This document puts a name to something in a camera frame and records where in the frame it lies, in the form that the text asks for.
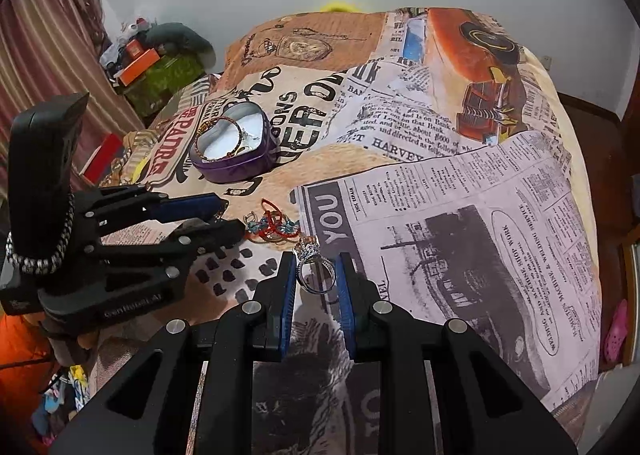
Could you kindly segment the yellow round cushion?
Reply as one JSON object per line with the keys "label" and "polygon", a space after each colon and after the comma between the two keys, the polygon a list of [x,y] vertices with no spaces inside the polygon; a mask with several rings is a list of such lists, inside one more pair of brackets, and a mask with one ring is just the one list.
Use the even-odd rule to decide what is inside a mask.
{"label": "yellow round cushion", "polygon": [[338,13],[359,13],[360,10],[349,2],[333,0],[324,4],[320,12],[338,12]]}

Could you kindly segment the pink slipper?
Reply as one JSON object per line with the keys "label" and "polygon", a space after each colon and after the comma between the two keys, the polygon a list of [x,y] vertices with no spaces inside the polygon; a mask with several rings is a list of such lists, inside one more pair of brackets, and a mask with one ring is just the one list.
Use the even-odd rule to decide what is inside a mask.
{"label": "pink slipper", "polygon": [[614,311],[612,324],[603,344],[604,358],[608,363],[616,363],[620,358],[628,334],[627,317],[628,302],[622,299]]}

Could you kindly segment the striped brown curtain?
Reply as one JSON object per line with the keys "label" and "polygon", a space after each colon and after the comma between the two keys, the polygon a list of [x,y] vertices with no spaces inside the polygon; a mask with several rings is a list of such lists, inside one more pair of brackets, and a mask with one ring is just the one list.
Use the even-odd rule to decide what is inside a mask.
{"label": "striped brown curtain", "polygon": [[9,151],[13,119],[32,106],[70,93],[89,101],[73,158],[75,170],[109,134],[143,123],[116,93],[99,64],[108,44],[101,0],[1,1],[1,151]]}

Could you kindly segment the purple heart-shaped tin box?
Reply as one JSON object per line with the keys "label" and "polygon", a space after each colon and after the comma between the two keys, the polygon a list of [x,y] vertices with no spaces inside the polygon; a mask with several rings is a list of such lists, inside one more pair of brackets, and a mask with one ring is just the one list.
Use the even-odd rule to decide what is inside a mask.
{"label": "purple heart-shaped tin box", "polygon": [[224,184],[250,180],[270,170],[277,147],[265,112],[258,104],[245,101],[201,123],[189,155],[208,182]]}

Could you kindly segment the small red box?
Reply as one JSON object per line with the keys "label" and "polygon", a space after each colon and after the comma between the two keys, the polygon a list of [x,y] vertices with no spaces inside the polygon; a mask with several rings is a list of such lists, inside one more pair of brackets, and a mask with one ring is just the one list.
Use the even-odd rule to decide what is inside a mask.
{"label": "small red box", "polygon": [[127,42],[126,51],[131,59],[136,60],[139,56],[142,55],[144,49],[136,38],[132,38]]}

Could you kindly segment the red and white box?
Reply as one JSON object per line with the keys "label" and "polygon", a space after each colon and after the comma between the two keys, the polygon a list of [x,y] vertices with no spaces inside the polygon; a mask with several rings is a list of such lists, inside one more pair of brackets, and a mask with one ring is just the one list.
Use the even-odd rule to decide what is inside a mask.
{"label": "red and white box", "polygon": [[122,138],[117,134],[107,134],[82,167],[81,179],[97,186],[111,172],[113,160],[122,157],[122,152]]}

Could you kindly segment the orange shoe box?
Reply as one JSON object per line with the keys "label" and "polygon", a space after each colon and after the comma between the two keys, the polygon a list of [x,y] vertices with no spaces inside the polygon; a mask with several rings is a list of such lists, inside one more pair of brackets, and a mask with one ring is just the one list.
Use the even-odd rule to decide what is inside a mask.
{"label": "orange shoe box", "polygon": [[118,72],[115,78],[122,86],[127,87],[159,60],[160,55],[155,49],[146,50],[141,56]]}

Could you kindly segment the green patterned cloth stand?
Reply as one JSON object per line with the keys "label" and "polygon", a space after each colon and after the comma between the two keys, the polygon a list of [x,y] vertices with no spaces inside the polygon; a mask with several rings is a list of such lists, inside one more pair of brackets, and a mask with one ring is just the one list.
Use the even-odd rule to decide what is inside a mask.
{"label": "green patterned cloth stand", "polygon": [[163,56],[124,89],[124,96],[141,119],[159,112],[171,97],[205,74],[195,54]]}

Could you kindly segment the newspaper print bed blanket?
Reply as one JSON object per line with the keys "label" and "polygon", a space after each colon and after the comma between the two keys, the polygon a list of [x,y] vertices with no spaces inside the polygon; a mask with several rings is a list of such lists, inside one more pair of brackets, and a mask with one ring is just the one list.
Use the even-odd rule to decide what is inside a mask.
{"label": "newspaper print bed blanket", "polygon": [[[274,166],[208,182],[196,130],[254,102]],[[381,454],[380,369],[356,363],[335,262],[437,325],[462,319],[564,428],[596,380],[596,220],[575,130],[540,61],[490,16],[457,8],[304,13],[254,28],[224,74],[181,94],[143,183],[215,193],[239,245],[199,256],[186,297],[102,331],[90,400],[168,322],[216,321],[295,257],[288,350],[253,365],[249,454]]]}

